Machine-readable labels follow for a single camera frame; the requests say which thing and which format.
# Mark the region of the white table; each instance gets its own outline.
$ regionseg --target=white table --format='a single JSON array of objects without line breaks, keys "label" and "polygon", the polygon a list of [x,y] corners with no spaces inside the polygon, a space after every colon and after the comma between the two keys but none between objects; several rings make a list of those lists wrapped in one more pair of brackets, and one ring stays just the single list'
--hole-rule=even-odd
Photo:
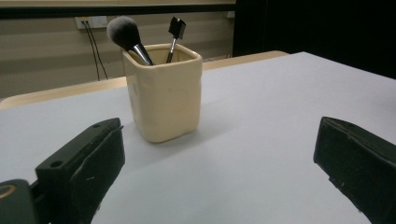
[{"label": "white table", "polygon": [[370,223],[313,163],[321,117],[396,143],[396,80],[308,53],[204,71],[198,130],[162,144],[136,129],[126,87],[0,110],[0,182],[118,117],[126,163],[99,223]]}]

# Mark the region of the brush holder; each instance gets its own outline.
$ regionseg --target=brush holder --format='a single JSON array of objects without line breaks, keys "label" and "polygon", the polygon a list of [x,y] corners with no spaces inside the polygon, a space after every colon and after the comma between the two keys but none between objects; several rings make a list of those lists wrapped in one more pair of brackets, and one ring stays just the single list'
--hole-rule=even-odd
[{"label": "brush holder", "polygon": [[134,122],[150,142],[163,142],[194,131],[201,107],[202,57],[176,45],[146,46],[155,65],[147,66],[133,52],[123,52],[124,72]]}]

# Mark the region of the black angled brush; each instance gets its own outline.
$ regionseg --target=black angled brush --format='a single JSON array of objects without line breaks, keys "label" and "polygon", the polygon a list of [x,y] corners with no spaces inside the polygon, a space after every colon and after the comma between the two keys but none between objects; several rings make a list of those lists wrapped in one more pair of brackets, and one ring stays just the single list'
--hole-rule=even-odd
[{"label": "black angled brush", "polygon": [[121,16],[112,20],[107,26],[107,36],[123,49],[135,52],[146,65],[154,65],[140,42],[139,31],[133,19]]},{"label": "black angled brush", "polygon": [[166,60],[167,63],[172,62],[176,41],[178,38],[183,39],[185,28],[186,28],[186,22],[176,17],[172,18],[168,32],[173,35],[173,40],[171,44],[171,49],[169,50],[168,59]]}]

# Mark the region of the black wire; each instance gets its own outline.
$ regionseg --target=black wire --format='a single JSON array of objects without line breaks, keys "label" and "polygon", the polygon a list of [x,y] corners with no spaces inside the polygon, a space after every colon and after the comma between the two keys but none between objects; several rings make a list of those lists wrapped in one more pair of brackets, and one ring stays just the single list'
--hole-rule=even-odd
[{"label": "black wire", "polygon": [[91,31],[91,26],[90,26],[89,23],[88,23],[88,30],[90,31],[90,34],[91,34],[91,36],[92,36],[93,44],[95,45],[95,48],[96,48],[96,54],[98,55],[99,62],[100,62],[100,64],[102,65],[103,72],[105,73],[105,77],[106,77],[106,79],[108,79],[107,73],[106,73],[106,69],[105,69],[105,67],[103,66],[102,59],[100,58],[99,49],[98,49],[98,46],[96,45],[96,41],[95,41],[95,38],[93,37],[93,33],[92,33],[92,31]]},{"label": "black wire", "polygon": [[88,30],[88,26],[87,26],[87,24],[85,23],[85,21],[82,21],[82,24],[85,26],[85,30],[87,31],[88,37],[90,38],[91,47],[92,47],[92,53],[93,53],[93,58],[95,59],[96,74],[97,74],[97,76],[98,76],[98,81],[100,81],[100,78],[99,78],[98,62],[96,61],[95,50],[93,49],[93,43],[92,43],[92,40],[91,40],[90,32],[89,32],[89,30]]}]

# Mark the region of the power socket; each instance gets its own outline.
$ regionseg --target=power socket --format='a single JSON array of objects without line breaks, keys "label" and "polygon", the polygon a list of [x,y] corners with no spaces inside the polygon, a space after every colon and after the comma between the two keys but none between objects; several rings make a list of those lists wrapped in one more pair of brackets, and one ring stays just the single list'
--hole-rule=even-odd
[{"label": "power socket", "polygon": [[90,27],[93,28],[104,28],[107,27],[107,16],[96,16],[96,17],[75,17],[76,25],[79,30],[85,29],[83,24],[87,21]]},{"label": "power socket", "polygon": [[235,11],[228,11],[227,19],[235,19]]}]

